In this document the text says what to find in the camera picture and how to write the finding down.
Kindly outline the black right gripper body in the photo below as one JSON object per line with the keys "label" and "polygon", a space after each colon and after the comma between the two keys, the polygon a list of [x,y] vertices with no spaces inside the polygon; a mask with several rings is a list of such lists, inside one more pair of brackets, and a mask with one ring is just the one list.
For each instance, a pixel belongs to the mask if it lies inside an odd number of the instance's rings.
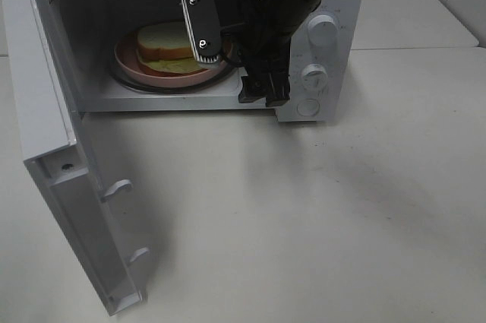
{"label": "black right gripper body", "polygon": [[224,42],[235,53],[220,51],[221,59],[233,68],[266,84],[272,71],[289,73],[290,39],[280,39],[260,0],[214,0]]}

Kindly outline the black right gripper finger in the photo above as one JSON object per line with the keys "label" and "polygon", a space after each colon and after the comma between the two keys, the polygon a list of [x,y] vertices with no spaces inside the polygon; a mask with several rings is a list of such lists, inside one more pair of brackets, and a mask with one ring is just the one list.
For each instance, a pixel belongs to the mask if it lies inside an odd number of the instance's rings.
{"label": "black right gripper finger", "polygon": [[272,71],[266,85],[266,107],[277,107],[286,104],[290,99],[289,74],[287,72]]}
{"label": "black right gripper finger", "polygon": [[242,89],[238,95],[239,103],[254,103],[265,97],[265,89],[258,79],[248,75],[241,76]]}

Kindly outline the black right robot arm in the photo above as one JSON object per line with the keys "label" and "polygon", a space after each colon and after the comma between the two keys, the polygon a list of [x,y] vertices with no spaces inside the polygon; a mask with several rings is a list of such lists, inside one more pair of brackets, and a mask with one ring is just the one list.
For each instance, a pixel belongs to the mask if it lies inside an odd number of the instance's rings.
{"label": "black right robot arm", "polygon": [[205,12],[212,34],[230,38],[243,67],[240,103],[263,99],[281,106],[290,99],[289,64],[292,36],[321,0],[208,0]]}

